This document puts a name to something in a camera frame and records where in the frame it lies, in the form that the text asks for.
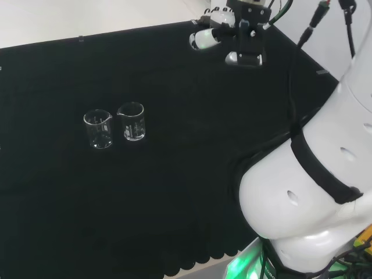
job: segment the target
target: glass beaker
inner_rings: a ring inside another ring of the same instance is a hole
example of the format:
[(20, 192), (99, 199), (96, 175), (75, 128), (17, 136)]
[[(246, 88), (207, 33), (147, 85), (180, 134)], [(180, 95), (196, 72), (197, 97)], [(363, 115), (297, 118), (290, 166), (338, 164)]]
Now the glass beaker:
[(129, 141), (139, 141), (144, 138), (145, 110), (140, 103), (125, 103), (117, 111), (123, 124), (124, 137)]
[(102, 109), (91, 110), (84, 115), (91, 147), (103, 149), (112, 145), (111, 121), (112, 115)]

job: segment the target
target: black tablecloth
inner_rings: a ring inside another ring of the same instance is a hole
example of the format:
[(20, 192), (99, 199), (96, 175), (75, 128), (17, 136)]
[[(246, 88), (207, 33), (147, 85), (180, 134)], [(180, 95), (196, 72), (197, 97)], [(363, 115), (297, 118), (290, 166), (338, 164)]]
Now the black tablecloth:
[[(228, 67), (232, 42), (188, 45), (190, 22), (0, 50), (1, 279), (162, 278), (255, 237), (226, 194), (234, 155), (287, 127), (294, 44), (267, 33), (264, 69)], [(336, 82), (302, 54), (302, 115)], [(85, 112), (145, 107), (146, 138), (88, 146)]]

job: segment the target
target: black cable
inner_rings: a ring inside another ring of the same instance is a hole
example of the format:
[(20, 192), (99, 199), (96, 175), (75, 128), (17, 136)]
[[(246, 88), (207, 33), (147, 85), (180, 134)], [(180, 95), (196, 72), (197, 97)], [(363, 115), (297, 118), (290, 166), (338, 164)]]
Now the black cable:
[(366, 265), (372, 265), (372, 262), (369, 262), (367, 259), (363, 257), (364, 251), (360, 251), (355, 255), (347, 255), (344, 257), (344, 262), (347, 263), (360, 263)]
[(265, 267), (266, 267), (266, 253), (265, 253), (265, 249), (264, 249), (263, 250), (263, 255), (262, 255), (262, 267), (261, 267), (260, 279), (263, 279), (263, 275), (264, 275), (264, 272), (265, 272)]
[(271, 0), (270, 4), (267, 7), (270, 9), (274, 2), (275, 0)]
[(352, 34), (352, 31), (351, 31), (351, 24), (347, 24), (346, 29), (348, 31), (348, 40), (349, 40), (351, 57), (354, 57), (355, 56), (355, 47), (354, 47), (353, 34)]
[(288, 116), (291, 121), (291, 137), (293, 138), (300, 132), (301, 130), (301, 125), (298, 120), (298, 115), (296, 111), (296, 103), (293, 98), (293, 74), (294, 74), (294, 69), (296, 66), (296, 60), (297, 57), (301, 51), (301, 48), (303, 45), (309, 40), (311, 35), (313, 34), (314, 28), (318, 26), (318, 24), (321, 22), (323, 17), (327, 14), (329, 11), (330, 6), (328, 1), (320, 1), (319, 5), (314, 12), (314, 15), (311, 19), (311, 22), (309, 24), (309, 27), (303, 32), (303, 34), (300, 37), (300, 40), (296, 46), (296, 50), (292, 56), (291, 63), (288, 69), (288, 75), (287, 75), (287, 90), (288, 90)]
[(372, 236), (366, 241), (366, 243), (364, 243), (363, 245), (359, 245), (357, 247), (354, 247), (353, 249), (350, 249), (342, 254), (340, 254), (339, 256), (337, 257), (334, 257), (332, 261), (329, 262), (329, 264), (323, 268), (322, 270), (318, 271), (318, 272), (315, 272), (315, 273), (307, 273), (306, 274), (306, 278), (314, 278), (314, 277), (317, 277), (317, 276), (320, 276), (322, 275), (324, 272), (326, 272), (327, 270), (329, 270), (331, 268), (331, 266), (337, 262), (339, 259), (342, 259), (343, 257), (345, 257), (346, 255), (348, 254), (351, 254), (353, 252), (358, 252), (358, 251), (363, 251), (369, 247), (371, 247), (371, 242), (372, 241)]
[(340, 276), (343, 276), (345, 273), (346, 273), (346, 270), (330, 271), (328, 278), (332, 279), (332, 278), (340, 277)]
[[(313, 109), (300, 120), (301, 127), (305, 126), (321, 107)], [(239, 188), (243, 175), (247, 170), (260, 160), (260, 156), (274, 150), (291, 138), (291, 133), (288, 129), (275, 133), (270, 137), (270, 140), (250, 148), (246, 151), (239, 151), (239, 155), (233, 156), (227, 164), (227, 173), (229, 183), (227, 186), (227, 195), (232, 198), (235, 204), (239, 205)]]
[(350, 53), (351, 53), (351, 57), (354, 57), (355, 47), (354, 47), (353, 34), (351, 30), (351, 24), (353, 23), (352, 15), (355, 13), (355, 10), (356, 10), (356, 2), (355, 0), (338, 0), (338, 2), (341, 6), (341, 9), (344, 11), (346, 30), (348, 32)]
[(345, 263), (345, 262), (343, 262), (342, 260), (337, 260), (337, 262), (338, 262), (339, 264), (342, 264), (343, 266), (346, 266), (346, 267), (350, 267), (350, 266), (351, 266), (351, 264), (349, 264), (349, 263)]

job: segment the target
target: white floor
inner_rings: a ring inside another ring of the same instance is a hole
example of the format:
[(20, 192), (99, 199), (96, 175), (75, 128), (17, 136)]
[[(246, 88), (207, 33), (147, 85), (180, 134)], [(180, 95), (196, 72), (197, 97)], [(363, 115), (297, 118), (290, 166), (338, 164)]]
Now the white floor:
[(0, 48), (198, 19), (206, 0), (0, 0)]

